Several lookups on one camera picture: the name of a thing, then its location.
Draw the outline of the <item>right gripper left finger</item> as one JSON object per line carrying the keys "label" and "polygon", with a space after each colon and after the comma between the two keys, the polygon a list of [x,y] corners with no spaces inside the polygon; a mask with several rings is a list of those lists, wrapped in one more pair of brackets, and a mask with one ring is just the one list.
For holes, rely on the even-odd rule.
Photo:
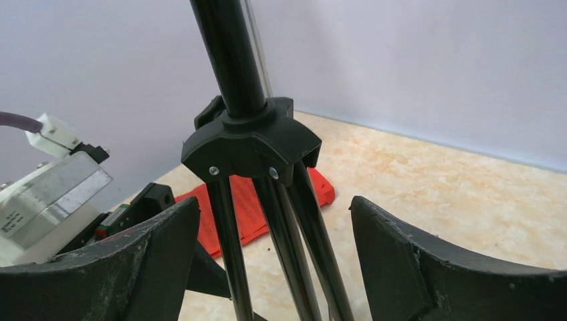
{"label": "right gripper left finger", "polygon": [[42,264],[1,269],[2,320],[177,320],[200,211],[195,198]]}

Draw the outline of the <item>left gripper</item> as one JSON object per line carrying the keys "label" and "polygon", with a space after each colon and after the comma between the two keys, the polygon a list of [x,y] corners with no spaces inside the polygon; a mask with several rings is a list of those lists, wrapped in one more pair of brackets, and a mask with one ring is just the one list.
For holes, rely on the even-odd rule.
{"label": "left gripper", "polygon": [[[177,200],[170,186],[149,183],[129,204],[121,204],[112,212],[99,214],[59,250],[59,253],[79,249],[124,231],[158,215],[176,203]],[[225,270],[212,258],[200,241],[196,243],[193,252],[186,289],[222,298],[231,297]]]}

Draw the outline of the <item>red sheet music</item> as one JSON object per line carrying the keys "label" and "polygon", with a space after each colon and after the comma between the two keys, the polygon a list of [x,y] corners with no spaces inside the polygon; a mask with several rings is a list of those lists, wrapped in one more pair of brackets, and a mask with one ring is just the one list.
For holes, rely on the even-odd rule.
{"label": "red sheet music", "polygon": [[[336,199],[334,186],[316,169],[308,170],[316,198],[321,207],[333,204]],[[239,235],[242,245],[247,245],[253,240],[268,233],[269,229],[263,216],[263,211],[251,179],[244,177],[231,177],[231,191],[234,199],[235,213]],[[188,193],[175,197],[180,202],[189,197],[196,197],[201,211],[198,241],[212,258],[221,256],[221,246],[215,228],[212,208],[204,184],[195,187]]]}

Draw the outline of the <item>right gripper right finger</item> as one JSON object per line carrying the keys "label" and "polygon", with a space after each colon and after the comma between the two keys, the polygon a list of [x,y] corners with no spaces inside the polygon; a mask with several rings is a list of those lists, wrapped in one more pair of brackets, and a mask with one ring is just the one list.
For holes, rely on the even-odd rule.
{"label": "right gripper right finger", "polygon": [[454,245],[356,196],[352,228],[373,320],[565,320],[566,272]]}

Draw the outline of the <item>black music stand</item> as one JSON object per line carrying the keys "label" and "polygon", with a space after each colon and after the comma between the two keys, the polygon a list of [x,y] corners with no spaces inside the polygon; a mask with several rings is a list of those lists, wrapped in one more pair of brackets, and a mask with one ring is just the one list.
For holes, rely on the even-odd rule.
{"label": "black music stand", "polygon": [[294,118],[290,98],[268,98],[240,1],[191,3],[220,95],[195,118],[181,162],[206,185],[238,320],[254,317],[231,177],[252,180],[296,310],[321,313],[309,265],[335,320],[353,313],[309,169],[321,139]]}

